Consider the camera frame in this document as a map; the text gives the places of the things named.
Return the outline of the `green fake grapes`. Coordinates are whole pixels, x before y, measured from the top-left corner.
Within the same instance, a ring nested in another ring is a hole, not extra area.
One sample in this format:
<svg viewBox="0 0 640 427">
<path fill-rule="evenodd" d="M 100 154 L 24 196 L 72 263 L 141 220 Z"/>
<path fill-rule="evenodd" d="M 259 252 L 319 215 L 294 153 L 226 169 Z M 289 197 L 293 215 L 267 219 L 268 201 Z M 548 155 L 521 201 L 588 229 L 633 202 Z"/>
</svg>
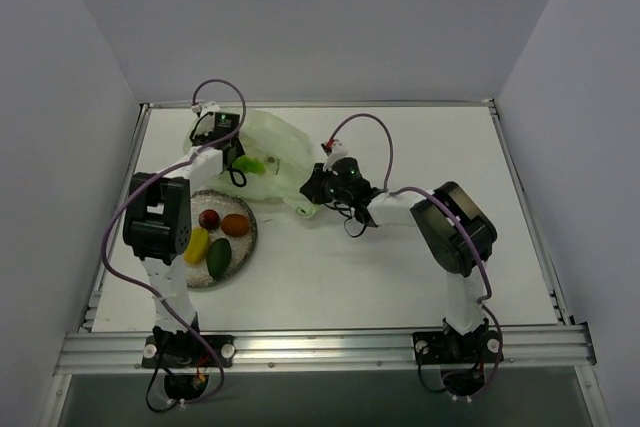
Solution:
<svg viewBox="0 0 640 427">
<path fill-rule="evenodd" d="M 233 163 L 233 167 L 243 173 L 255 175 L 264 175 L 266 172 L 265 165 L 261 160 L 247 155 L 237 158 Z"/>
</svg>

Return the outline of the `pale green plastic bag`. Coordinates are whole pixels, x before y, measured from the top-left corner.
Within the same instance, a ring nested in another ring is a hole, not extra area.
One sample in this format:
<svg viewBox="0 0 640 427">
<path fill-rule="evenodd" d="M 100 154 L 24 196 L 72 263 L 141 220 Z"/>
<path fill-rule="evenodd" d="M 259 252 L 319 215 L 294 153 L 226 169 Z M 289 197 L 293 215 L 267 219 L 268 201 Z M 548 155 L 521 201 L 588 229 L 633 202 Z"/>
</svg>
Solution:
<svg viewBox="0 0 640 427">
<path fill-rule="evenodd" d="M 211 178 L 205 186 L 245 201 L 279 200 L 303 218 L 314 216 L 319 207 L 299 192 L 316 163 L 309 136 L 266 110 L 250 109 L 239 139 L 245 155 L 264 163 L 265 174 L 244 173 L 247 184 L 237 187 L 224 173 Z"/>
</svg>

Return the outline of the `dark red fake fruit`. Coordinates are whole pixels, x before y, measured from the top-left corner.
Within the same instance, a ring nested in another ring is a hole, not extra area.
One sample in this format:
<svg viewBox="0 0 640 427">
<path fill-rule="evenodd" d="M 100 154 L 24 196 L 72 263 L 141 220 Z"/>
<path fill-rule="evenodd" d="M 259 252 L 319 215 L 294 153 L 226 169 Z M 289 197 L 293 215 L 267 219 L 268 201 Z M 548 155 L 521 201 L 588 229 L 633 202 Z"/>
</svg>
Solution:
<svg viewBox="0 0 640 427">
<path fill-rule="evenodd" d="M 208 231 L 216 230 L 220 224 L 220 216 L 213 209 L 203 210 L 198 217 L 199 226 Z"/>
</svg>

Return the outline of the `orange fake fruit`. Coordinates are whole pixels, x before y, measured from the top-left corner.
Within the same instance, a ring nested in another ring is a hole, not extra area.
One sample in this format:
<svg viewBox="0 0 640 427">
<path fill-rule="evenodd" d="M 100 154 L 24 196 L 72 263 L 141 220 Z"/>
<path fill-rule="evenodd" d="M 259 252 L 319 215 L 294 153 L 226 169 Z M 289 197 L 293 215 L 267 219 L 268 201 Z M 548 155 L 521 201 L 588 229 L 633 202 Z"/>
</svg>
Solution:
<svg viewBox="0 0 640 427">
<path fill-rule="evenodd" d="M 251 223 L 246 216 L 232 213 L 222 219 L 220 228 L 226 236 L 238 238 L 245 236 L 249 232 Z"/>
</svg>

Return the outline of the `dark green fake avocado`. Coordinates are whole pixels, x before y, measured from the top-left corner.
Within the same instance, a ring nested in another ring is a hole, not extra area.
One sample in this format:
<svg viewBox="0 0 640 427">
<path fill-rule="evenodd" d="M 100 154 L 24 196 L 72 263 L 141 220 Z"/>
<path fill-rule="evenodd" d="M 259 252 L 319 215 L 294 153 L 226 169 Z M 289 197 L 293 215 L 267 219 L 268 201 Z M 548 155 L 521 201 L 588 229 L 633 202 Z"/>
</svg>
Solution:
<svg viewBox="0 0 640 427">
<path fill-rule="evenodd" d="M 206 254 L 206 267 L 211 278 L 221 279 L 231 263 L 232 250 L 228 239 L 219 238 L 211 243 Z"/>
</svg>

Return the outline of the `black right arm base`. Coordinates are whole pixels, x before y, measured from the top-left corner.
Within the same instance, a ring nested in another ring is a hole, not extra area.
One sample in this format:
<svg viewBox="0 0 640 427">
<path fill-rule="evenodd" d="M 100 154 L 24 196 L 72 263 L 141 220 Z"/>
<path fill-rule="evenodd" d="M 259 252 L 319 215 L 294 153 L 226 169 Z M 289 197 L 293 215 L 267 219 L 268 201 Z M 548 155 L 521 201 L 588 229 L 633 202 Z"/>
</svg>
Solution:
<svg viewBox="0 0 640 427">
<path fill-rule="evenodd" d="M 484 327 L 466 335 L 453 330 L 417 331 L 412 340 L 421 386 L 453 400 L 471 402 L 489 386 L 504 360 L 502 335 Z M 438 387 L 427 382 L 423 374 L 427 366 L 440 368 Z"/>
</svg>

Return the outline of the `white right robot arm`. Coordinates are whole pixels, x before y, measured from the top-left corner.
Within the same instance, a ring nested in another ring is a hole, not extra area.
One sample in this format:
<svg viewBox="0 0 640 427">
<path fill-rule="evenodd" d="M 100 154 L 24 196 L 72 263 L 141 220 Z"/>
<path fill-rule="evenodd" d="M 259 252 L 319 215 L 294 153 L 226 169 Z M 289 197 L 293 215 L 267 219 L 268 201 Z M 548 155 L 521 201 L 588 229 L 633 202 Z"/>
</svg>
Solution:
<svg viewBox="0 0 640 427">
<path fill-rule="evenodd" d="M 356 159 L 345 157 L 329 169 L 317 163 L 299 192 L 316 205 L 348 208 L 368 228 L 417 228 L 447 273 L 445 350 L 464 360 L 479 349 L 477 329 L 485 323 L 484 303 L 493 295 L 485 262 L 498 234 L 458 183 L 448 181 L 433 191 L 404 187 L 390 192 L 372 186 Z"/>
</svg>

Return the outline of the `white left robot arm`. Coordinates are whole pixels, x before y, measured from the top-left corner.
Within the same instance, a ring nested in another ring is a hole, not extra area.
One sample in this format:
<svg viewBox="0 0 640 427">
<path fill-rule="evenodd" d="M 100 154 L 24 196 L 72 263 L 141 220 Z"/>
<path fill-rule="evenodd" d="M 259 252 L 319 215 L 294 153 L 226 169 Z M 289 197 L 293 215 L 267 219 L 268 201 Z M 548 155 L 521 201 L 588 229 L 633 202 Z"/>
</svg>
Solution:
<svg viewBox="0 0 640 427">
<path fill-rule="evenodd" d="M 228 171 L 242 155 L 239 131 L 244 113 L 213 110 L 199 117 L 191 148 L 175 164 L 133 175 L 125 201 L 122 235 L 148 278 L 156 308 L 155 326 L 172 334 L 166 355 L 179 366 L 194 364 L 202 352 L 198 315 L 186 284 L 186 253 L 192 236 L 191 196 L 211 178 Z"/>
</svg>

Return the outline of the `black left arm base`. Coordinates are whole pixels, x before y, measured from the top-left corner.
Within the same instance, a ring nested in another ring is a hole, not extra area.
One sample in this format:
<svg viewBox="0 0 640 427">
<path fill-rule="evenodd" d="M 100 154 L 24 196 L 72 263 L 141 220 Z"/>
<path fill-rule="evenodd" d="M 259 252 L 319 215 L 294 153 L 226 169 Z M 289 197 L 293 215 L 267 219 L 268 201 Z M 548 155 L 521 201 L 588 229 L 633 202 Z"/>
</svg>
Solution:
<svg viewBox="0 0 640 427">
<path fill-rule="evenodd" d="M 169 333 L 155 328 L 145 340 L 140 366 L 163 373 L 163 388 L 171 400 L 201 399 L 209 383 L 206 369 L 232 366 L 235 338 L 203 334 L 207 349 L 188 332 Z"/>
</svg>

